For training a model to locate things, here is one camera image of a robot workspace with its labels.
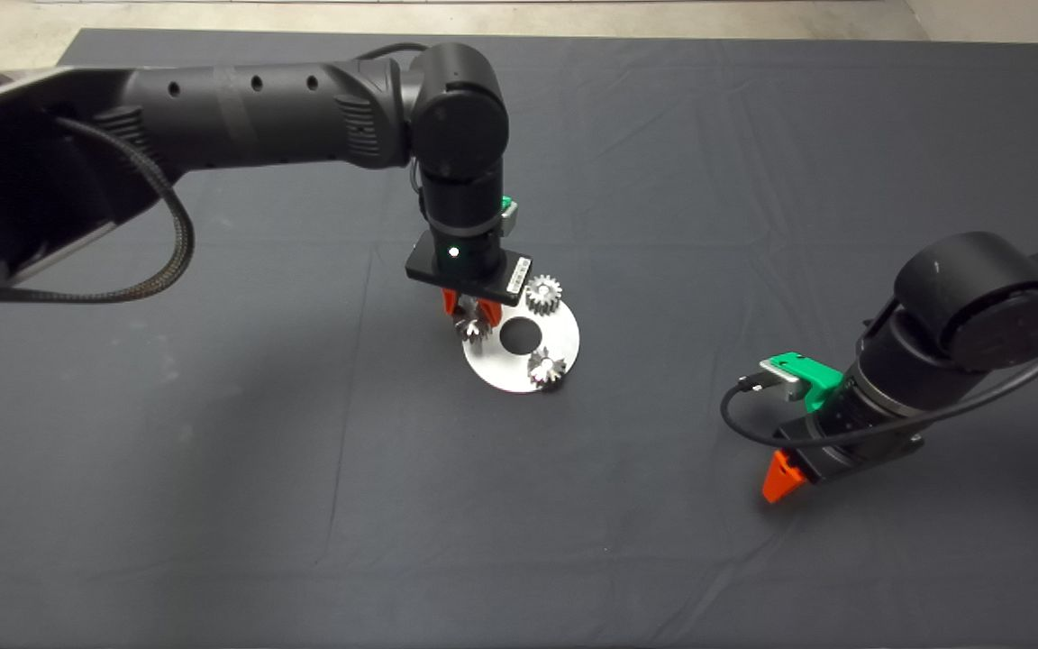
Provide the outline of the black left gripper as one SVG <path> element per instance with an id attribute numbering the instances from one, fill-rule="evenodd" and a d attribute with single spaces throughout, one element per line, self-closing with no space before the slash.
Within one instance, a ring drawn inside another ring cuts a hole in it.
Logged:
<path id="1" fill-rule="evenodd" d="M 459 309 L 460 295 L 481 298 L 483 320 L 498 327 L 501 304 L 522 300 L 532 267 L 531 256 L 506 250 L 495 233 L 467 238 L 427 229 L 406 260 L 406 276 L 443 288 L 443 309 L 448 315 Z"/>

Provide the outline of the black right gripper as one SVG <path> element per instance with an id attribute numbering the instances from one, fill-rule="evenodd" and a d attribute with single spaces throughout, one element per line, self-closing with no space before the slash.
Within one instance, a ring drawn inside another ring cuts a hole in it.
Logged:
<path id="1" fill-rule="evenodd" d="M 831 483 L 916 453 L 925 444 L 920 433 L 886 433 L 844 447 L 778 449 L 763 477 L 761 495 L 778 504 L 810 483 Z"/>

